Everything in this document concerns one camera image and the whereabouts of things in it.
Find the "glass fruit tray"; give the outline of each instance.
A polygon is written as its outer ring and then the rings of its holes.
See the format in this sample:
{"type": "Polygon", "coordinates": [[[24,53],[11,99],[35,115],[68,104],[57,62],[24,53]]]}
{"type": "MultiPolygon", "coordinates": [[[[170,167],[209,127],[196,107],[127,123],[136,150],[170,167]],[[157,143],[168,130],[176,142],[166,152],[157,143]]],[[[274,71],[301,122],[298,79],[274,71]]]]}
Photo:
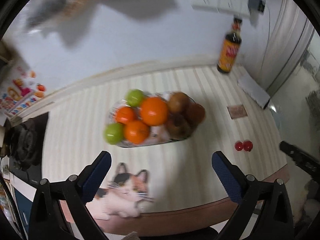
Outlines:
{"type": "MultiPolygon", "coordinates": [[[[168,101],[170,99],[171,95],[174,93],[175,93],[175,91],[155,93],[155,94],[150,94],[148,92],[144,92],[144,95],[146,97],[161,97],[165,101],[168,101]]],[[[127,100],[125,100],[125,99],[122,99],[113,105],[113,107],[109,110],[109,113],[108,113],[108,118],[107,118],[108,124],[116,122],[115,121],[116,111],[119,108],[124,107],[124,106],[129,106],[127,104],[127,100]]],[[[134,107],[133,109],[134,109],[138,119],[140,120],[140,115],[139,115],[140,108],[134,107]]],[[[115,145],[122,147],[122,148],[130,148],[130,147],[150,146],[150,145],[156,145],[156,144],[162,144],[162,143],[182,141],[182,140],[188,139],[192,135],[192,132],[188,136],[186,136],[185,138],[174,139],[170,136],[165,124],[160,125],[160,126],[151,126],[149,137],[146,140],[144,140],[141,144],[134,144],[132,142],[129,142],[129,141],[123,139],[121,142],[119,142],[115,145]]]]}

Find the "green apple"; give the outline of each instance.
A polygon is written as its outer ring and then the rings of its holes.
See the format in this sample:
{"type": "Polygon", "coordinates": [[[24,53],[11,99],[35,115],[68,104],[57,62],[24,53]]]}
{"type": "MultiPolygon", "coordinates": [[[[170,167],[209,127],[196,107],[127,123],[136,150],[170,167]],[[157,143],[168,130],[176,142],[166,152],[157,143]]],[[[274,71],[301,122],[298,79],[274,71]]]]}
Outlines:
{"type": "Polygon", "coordinates": [[[123,140],[123,125],[121,123],[111,123],[103,131],[104,139],[109,144],[117,144],[123,140]]]}
{"type": "Polygon", "coordinates": [[[131,89],[127,93],[125,99],[127,100],[129,106],[138,107],[144,99],[143,91],[139,89],[131,89]]]}

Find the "cherry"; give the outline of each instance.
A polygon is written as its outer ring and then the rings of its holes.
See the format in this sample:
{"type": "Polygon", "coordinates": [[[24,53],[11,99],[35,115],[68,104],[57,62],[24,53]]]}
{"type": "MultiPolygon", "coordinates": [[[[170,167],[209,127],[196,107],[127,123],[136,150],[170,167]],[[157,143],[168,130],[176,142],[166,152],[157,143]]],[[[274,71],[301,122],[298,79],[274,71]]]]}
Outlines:
{"type": "Polygon", "coordinates": [[[243,142],[243,149],[246,152],[251,152],[252,148],[253,148],[253,143],[251,141],[244,141],[243,142]]]}
{"type": "Polygon", "coordinates": [[[242,149],[243,149],[243,143],[240,142],[240,141],[237,141],[237,142],[235,143],[235,149],[236,149],[238,152],[242,151],[242,149]]]}

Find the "bottle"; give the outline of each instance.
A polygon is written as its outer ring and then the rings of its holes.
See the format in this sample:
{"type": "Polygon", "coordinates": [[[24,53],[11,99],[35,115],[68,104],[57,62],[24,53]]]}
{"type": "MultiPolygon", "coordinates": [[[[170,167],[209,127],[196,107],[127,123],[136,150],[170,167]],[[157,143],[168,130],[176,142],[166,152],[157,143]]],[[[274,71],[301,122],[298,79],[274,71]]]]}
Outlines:
{"type": "Polygon", "coordinates": [[[242,19],[233,18],[232,30],[226,34],[223,42],[217,69],[222,73],[229,73],[235,62],[241,44],[240,28],[242,19]]]}

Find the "blurred cat picture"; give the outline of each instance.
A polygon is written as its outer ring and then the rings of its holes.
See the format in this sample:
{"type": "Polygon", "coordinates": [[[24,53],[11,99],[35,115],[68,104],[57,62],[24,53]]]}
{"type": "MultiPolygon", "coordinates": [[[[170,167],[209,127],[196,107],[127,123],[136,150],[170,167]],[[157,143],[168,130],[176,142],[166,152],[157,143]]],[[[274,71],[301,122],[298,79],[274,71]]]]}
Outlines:
{"type": "Polygon", "coordinates": [[[148,171],[141,170],[136,175],[128,172],[125,163],[119,163],[116,175],[108,188],[99,188],[87,209],[93,218],[109,220],[111,215],[122,218],[138,217],[141,201],[152,202],[148,196],[148,171]]]}

